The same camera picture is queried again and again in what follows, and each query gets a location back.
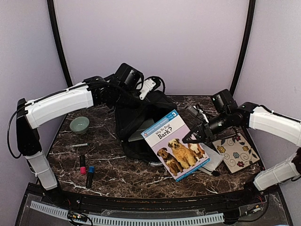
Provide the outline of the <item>dog picture book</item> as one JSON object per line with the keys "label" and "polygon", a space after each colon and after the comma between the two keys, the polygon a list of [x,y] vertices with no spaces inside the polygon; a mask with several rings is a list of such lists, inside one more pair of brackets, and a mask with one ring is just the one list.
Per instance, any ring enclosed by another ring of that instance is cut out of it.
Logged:
{"label": "dog picture book", "polygon": [[185,144],[190,131],[176,110],[141,133],[163,166],[178,182],[210,161],[201,144]]}

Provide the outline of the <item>white fabric pouch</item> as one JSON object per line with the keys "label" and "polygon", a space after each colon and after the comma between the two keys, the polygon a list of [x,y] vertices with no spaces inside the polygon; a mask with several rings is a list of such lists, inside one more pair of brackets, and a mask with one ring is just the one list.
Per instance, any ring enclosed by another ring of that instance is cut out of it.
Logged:
{"label": "white fabric pouch", "polygon": [[201,171],[213,177],[220,176],[220,173],[217,171],[217,167],[221,164],[224,157],[203,143],[201,143],[201,147],[209,156],[210,161],[202,167],[200,167],[198,171]]}

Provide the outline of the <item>black backpack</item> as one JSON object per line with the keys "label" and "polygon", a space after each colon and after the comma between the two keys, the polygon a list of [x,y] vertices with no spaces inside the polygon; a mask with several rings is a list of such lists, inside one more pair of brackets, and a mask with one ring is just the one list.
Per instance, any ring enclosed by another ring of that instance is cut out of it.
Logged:
{"label": "black backpack", "polygon": [[156,123],[172,110],[176,110],[177,105],[159,90],[148,93],[144,100],[145,104],[136,109],[127,107],[115,109],[116,135],[127,157],[146,163],[160,162],[143,138],[137,141],[129,139],[145,121],[152,119]]}

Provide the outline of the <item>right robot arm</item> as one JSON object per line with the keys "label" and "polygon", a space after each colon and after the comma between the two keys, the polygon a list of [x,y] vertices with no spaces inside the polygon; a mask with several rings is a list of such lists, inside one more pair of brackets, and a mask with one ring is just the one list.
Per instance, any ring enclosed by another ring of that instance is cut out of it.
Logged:
{"label": "right robot arm", "polygon": [[[301,146],[300,120],[276,113],[264,105],[251,102],[237,105],[228,89],[214,94],[211,100],[219,115],[195,125],[182,139],[184,143],[211,142],[216,134],[227,128],[239,126],[264,131],[285,139],[297,147]],[[250,204],[258,197],[258,191],[289,179],[296,181],[300,177],[301,150],[297,149],[289,158],[255,176],[252,182],[246,185],[246,190],[240,193],[240,200],[244,204]]]}

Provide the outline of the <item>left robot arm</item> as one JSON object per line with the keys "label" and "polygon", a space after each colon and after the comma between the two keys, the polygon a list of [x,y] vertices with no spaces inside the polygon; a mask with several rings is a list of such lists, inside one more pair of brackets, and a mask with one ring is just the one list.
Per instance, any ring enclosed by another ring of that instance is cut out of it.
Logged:
{"label": "left robot arm", "polygon": [[58,187],[40,143],[39,128],[45,124],[81,109],[106,104],[107,106],[138,107],[140,91],[137,83],[144,75],[139,70],[122,63],[114,74],[105,78],[93,76],[60,91],[32,100],[20,99],[9,122],[16,122],[15,159],[24,157],[41,186],[48,191],[48,198],[56,205],[66,202],[66,194]]}

